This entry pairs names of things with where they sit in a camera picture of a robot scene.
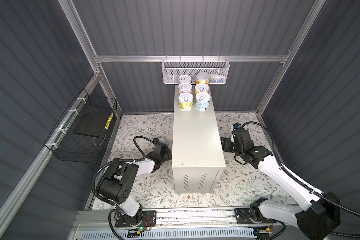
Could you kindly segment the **teal label can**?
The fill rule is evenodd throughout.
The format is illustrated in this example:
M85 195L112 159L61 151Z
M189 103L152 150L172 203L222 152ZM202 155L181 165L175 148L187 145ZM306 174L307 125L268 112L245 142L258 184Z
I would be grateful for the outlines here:
M211 96L209 93L200 92L195 96L196 109L198 111L206 111L209 108Z

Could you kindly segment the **yellow label can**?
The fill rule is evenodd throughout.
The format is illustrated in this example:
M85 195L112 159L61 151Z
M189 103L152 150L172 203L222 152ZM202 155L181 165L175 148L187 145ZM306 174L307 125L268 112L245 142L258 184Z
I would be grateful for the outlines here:
M179 109L183 112L191 111L193 108L194 96L191 93L181 93L178 97Z

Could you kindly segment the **pink label can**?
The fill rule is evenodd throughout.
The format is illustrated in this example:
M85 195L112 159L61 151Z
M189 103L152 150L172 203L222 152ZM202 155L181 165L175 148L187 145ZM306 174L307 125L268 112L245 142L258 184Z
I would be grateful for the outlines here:
M190 83L181 83L178 85L179 94L192 93L193 86Z
M178 82L179 82L179 84L182 84L182 83L191 84L192 78L188 75L181 75L178 77Z

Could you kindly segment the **orange label can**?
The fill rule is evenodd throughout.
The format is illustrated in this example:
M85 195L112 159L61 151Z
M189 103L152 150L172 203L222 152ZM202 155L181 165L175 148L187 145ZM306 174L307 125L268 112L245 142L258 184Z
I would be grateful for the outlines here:
M200 72L196 75L196 84L206 84L209 85L211 75L206 72Z

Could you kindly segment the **pink label can front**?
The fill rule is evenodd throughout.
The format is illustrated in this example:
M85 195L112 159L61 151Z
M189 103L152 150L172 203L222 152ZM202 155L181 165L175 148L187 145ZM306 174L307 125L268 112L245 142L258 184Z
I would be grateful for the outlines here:
M181 75L178 77L178 82L179 82L179 84L182 84L182 83L191 84L192 78L188 75Z

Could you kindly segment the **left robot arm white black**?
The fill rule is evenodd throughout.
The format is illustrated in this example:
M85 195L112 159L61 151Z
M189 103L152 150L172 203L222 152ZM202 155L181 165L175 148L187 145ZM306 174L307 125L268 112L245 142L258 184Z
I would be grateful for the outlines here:
M131 196L136 177L157 171L171 159L170 148L161 142L154 143L154 150L142 158L115 158L95 173L91 191L97 199L114 206L127 224L136 226L143 220L143 207Z

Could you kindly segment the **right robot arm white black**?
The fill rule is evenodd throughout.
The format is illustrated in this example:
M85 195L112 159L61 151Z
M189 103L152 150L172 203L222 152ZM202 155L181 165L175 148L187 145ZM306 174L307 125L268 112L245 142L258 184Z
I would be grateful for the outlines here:
M255 146L249 132L238 128L230 138L221 138L224 152L239 157L237 163L250 164L280 185L296 205L283 205L261 197L251 203L249 216L254 223L278 221L298 228L311 240L322 240L341 224L339 198L326 194L328 201L315 195L319 192L288 168L278 163L273 153L264 146Z

